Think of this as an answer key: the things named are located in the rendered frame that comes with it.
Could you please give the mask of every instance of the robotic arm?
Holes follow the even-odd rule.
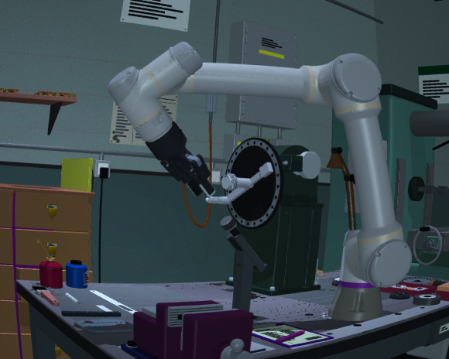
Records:
[[[381,86],[375,64],[357,53],[339,56],[326,65],[293,69],[203,63],[189,44],[179,43],[141,70],[129,67],[122,71],[108,90],[165,168],[188,184],[195,195],[204,191],[208,197],[214,192],[207,181],[210,172],[201,156],[187,151],[186,137],[163,109],[159,97],[169,93],[240,94],[295,98],[304,104],[333,107],[348,139],[362,229],[345,236],[340,290],[330,314],[335,319],[368,320],[373,319],[368,318],[372,311],[363,309],[363,303],[368,303],[367,298],[379,301],[381,312],[373,315],[380,316],[379,287],[402,280],[412,259],[393,212],[378,122]]]

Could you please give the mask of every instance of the gray wall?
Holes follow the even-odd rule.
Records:
[[[346,4],[374,15],[374,3]],[[147,152],[142,146],[109,144],[112,99],[107,85],[129,66],[143,67],[180,41],[187,41],[205,62],[212,61],[216,2],[191,0],[188,32],[119,21],[120,1],[0,1],[0,87],[21,93],[77,93],[77,103],[62,108],[47,136],[49,107],[0,102],[0,142]],[[378,66],[376,24],[329,2],[315,0],[231,0],[221,2],[218,62],[228,62],[230,25],[248,20],[298,35],[298,64],[320,65],[342,53],[362,53]],[[209,151],[205,95],[180,95],[177,123],[193,153]],[[225,96],[218,98],[213,122],[214,156],[222,157]],[[323,166],[331,148],[331,109],[298,105],[297,130],[283,138],[317,152]],[[256,129],[243,126],[242,133]],[[263,136],[276,132],[263,129]],[[92,157],[86,153],[1,149],[0,162],[57,166],[36,168],[0,165],[0,183],[59,186],[62,158]],[[102,282],[188,282],[223,280],[231,275],[233,253],[219,220],[224,207],[212,207],[209,225],[196,227],[188,216],[181,185],[161,173],[155,159],[105,156],[112,169],[147,171],[113,173],[104,181],[102,207]],[[329,183],[329,174],[320,176]],[[92,269],[98,270],[98,194],[92,214]],[[326,201],[329,187],[320,187]],[[207,206],[189,194],[190,208],[204,223]],[[323,232],[327,221],[324,220]]]
[[[449,64],[449,0],[375,1],[375,14],[384,21],[377,26],[382,82],[418,93],[417,67]],[[436,145],[448,139],[437,137]],[[449,145],[435,151],[435,164],[435,185],[449,186]]]

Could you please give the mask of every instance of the green machine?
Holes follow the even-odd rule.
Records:
[[[408,183],[412,177],[426,179],[427,164],[434,163],[434,137],[416,137],[410,131],[410,115],[414,111],[437,109],[434,99],[392,84],[383,84],[379,94],[382,110],[379,124],[382,145],[387,146],[387,166],[394,198],[396,219],[403,226],[406,239],[409,229],[423,225],[424,201],[416,202],[407,195]],[[348,161],[348,141],[344,125],[333,112],[332,147],[342,147],[342,156]],[[323,271],[335,271],[341,267],[344,236],[349,231],[348,214],[344,212],[346,189],[343,174],[339,169],[331,170],[330,203],[326,235],[326,247],[322,261]],[[358,228],[360,214],[356,208]],[[415,275],[414,265],[409,274]]]
[[[263,272],[254,271],[253,292],[278,296],[320,289],[314,283],[323,208],[317,203],[321,164],[319,159],[317,163],[314,160],[314,178],[303,178],[303,168],[309,167],[303,160],[304,153],[310,152],[300,145],[273,147],[260,138],[250,138],[235,150],[228,164],[227,173],[242,178],[251,178],[269,161],[274,168],[228,205],[237,229],[268,265]],[[234,285],[232,280],[226,283]]]

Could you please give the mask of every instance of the blue can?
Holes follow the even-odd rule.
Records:
[[[88,271],[87,266],[82,265],[81,261],[72,259],[66,265],[67,285],[71,288],[87,288],[88,287]]]

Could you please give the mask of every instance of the wall shelf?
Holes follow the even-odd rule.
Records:
[[[74,104],[77,102],[75,97],[58,97],[58,96],[43,96],[38,94],[11,94],[0,92],[1,102],[15,102],[19,104],[49,104],[50,116],[49,116],[49,129],[48,135],[52,133],[53,125],[57,119],[57,115],[62,106],[68,104]]]

